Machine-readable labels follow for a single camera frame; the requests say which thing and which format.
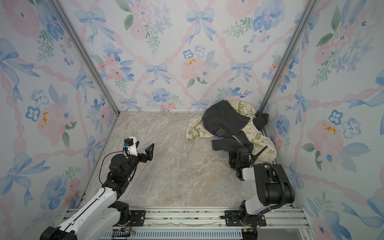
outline floral wallpaper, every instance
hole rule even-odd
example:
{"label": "floral wallpaper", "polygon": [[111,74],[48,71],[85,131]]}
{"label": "floral wallpaper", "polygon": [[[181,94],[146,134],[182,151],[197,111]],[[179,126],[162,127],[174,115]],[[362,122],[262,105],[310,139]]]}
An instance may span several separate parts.
{"label": "floral wallpaper", "polygon": [[204,111],[223,99],[257,108],[306,3],[61,1],[121,111]]}
{"label": "floral wallpaper", "polygon": [[0,2],[0,238],[75,207],[116,116],[44,0]]}
{"label": "floral wallpaper", "polygon": [[380,0],[320,0],[267,105],[317,240],[384,239],[383,11]]}

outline cream garment with green print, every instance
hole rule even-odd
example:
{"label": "cream garment with green print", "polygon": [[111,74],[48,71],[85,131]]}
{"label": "cream garment with green print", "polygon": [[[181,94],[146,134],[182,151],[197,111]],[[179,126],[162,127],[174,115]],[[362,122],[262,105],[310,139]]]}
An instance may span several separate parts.
{"label": "cream garment with green print", "polygon": [[[229,101],[229,104],[240,114],[246,117],[250,117],[248,124],[242,129],[248,138],[248,141],[253,143],[252,154],[260,152],[265,146],[268,148],[257,158],[257,160],[263,162],[271,162],[276,158],[276,148],[273,145],[269,137],[265,137],[259,133],[255,125],[253,124],[253,118],[255,118],[255,108],[245,102],[241,101]],[[193,139],[196,137],[213,137],[213,135],[204,127],[202,117],[192,118],[189,120],[187,128],[187,139]]]}

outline metal corner post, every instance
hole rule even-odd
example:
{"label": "metal corner post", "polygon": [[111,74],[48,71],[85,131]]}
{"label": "metal corner post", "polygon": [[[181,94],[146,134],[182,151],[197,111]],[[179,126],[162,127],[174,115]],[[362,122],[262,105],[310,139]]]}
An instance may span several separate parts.
{"label": "metal corner post", "polygon": [[89,56],[87,50],[85,49],[83,43],[80,41],[80,37],[77,34],[76,30],[74,29],[70,19],[68,18],[68,15],[66,14],[63,6],[60,3],[60,0],[49,0],[48,4],[51,6],[53,12],[63,25],[64,29],[70,36],[71,40],[73,41],[73,45],[77,49],[78,53],[80,54],[81,58],[83,59],[85,65],[87,66],[88,70],[92,74],[93,79],[95,80],[97,86],[100,88],[102,94],[104,95],[106,101],[110,105],[110,107],[113,109],[113,112],[118,115],[119,110],[113,101],[112,96],[110,95],[109,91],[107,90],[106,86],[103,83],[103,80],[100,78],[99,73],[92,63],[91,57]]}
{"label": "metal corner post", "polygon": [[293,32],[292,39],[289,42],[288,47],[286,48],[286,50],[283,54],[281,64],[279,65],[278,69],[276,70],[276,74],[275,74],[271,84],[269,85],[267,91],[266,91],[263,102],[260,105],[260,108],[258,110],[259,113],[264,112],[270,98],[272,97],[273,91],[276,88],[276,86],[279,82],[279,79],[281,78],[281,76],[283,74],[284,69],[288,65],[289,59],[292,57],[292,54],[295,51],[295,48],[298,44],[298,41],[300,40],[301,36],[303,35],[305,28],[311,19],[311,16],[315,10],[317,3],[318,3],[318,0],[309,0],[308,1],[308,5],[306,6],[306,8],[303,11],[303,15],[301,16],[300,22],[297,25],[296,30]]}

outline black garment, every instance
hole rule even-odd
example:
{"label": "black garment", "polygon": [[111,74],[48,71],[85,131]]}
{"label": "black garment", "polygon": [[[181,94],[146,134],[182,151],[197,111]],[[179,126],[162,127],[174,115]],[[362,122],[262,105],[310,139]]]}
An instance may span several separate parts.
{"label": "black garment", "polygon": [[257,128],[257,130],[261,131],[263,127],[268,123],[268,113],[256,113],[255,118],[253,119],[253,124]]}
{"label": "black garment", "polygon": [[204,127],[213,135],[223,139],[213,140],[214,150],[237,151],[238,148],[247,148],[253,151],[253,144],[241,129],[247,125],[251,118],[236,112],[228,101],[220,101],[208,108],[203,117]]}

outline beige marbled surface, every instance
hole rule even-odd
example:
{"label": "beige marbled surface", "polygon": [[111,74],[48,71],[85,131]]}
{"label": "beige marbled surface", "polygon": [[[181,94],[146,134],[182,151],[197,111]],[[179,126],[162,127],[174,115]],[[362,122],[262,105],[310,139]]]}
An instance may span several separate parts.
{"label": "beige marbled surface", "polygon": [[[186,139],[190,118],[202,113],[123,112],[106,143],[101,160],[120,151],[124,139],[135,136],[139,152],[155,143],[154,158],[139,163],[136,174],[119,201],[130,206],[237,207],[254,196],[255,184],[240,181],[229,167],[228,152],[214,151],[211,138]],[[101,170],[106,180],[112,156]],[[101,187],[100,165],[81,203],[83,206]]]}

